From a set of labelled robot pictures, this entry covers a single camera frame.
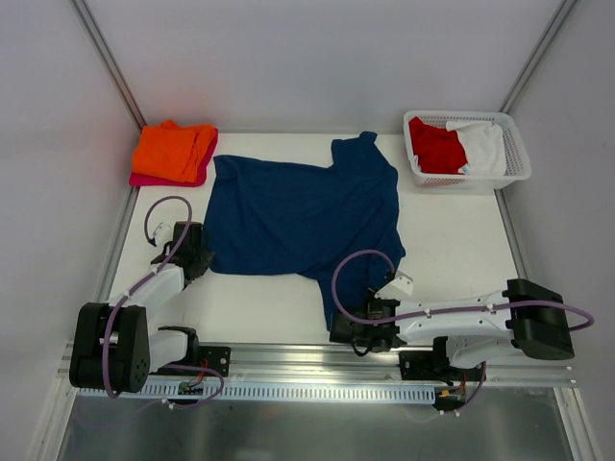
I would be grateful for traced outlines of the blue t shirt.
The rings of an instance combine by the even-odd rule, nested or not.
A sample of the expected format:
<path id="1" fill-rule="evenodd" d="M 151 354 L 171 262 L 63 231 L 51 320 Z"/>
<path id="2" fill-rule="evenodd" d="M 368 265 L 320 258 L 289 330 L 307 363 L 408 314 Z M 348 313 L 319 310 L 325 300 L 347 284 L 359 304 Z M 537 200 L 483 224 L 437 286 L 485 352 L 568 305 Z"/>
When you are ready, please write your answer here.
<path id="1" fill-rule="evenodd" d="M 317 282 L 324 315 L 360 307 L 406 255 L 398 232 L 398 172 L 377 134 L 335 139 L 332 165 L 224 155 L 203 239 L 218 274 L 297 274 Z"/>

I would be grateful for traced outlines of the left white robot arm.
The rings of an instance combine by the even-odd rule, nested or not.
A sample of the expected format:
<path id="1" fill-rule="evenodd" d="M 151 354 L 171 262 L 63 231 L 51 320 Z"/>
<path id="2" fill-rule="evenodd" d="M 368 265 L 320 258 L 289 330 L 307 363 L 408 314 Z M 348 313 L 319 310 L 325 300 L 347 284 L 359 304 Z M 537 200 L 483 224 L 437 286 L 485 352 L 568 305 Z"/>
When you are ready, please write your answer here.
<path id="1" fill-rule="evenodd" d="M 69 367 L 76 388 L 139 392 L 150 374 L 172 370 L 189 375 L 200 366 L 194 328 L 152 328 L 170 301 L 205 274 L 214 253 L 204 245 L 203 225 L 178 222 L 172 238 L 151 261 L 148 280 L 104 303 L 79 311 Z"/>

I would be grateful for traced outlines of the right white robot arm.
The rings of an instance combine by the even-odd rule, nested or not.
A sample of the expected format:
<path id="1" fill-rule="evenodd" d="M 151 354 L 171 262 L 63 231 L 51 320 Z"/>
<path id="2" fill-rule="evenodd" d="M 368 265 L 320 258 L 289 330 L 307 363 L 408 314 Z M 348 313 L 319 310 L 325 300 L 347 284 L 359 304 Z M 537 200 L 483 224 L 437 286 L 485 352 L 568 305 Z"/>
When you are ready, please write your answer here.
<path id="1" fill-rule="evenodd" d="M 471 299 L 420 303 L 413 281 L 398 273 L 357 310 L 332 317 L 330 340 L 356 355 L 429 345 L 400 352 L 404 380 L 478 381 L 487 361 L 512 356 L 559 361 L 574 358 L 571 329 L 560 295 L 526 279 Z"/>

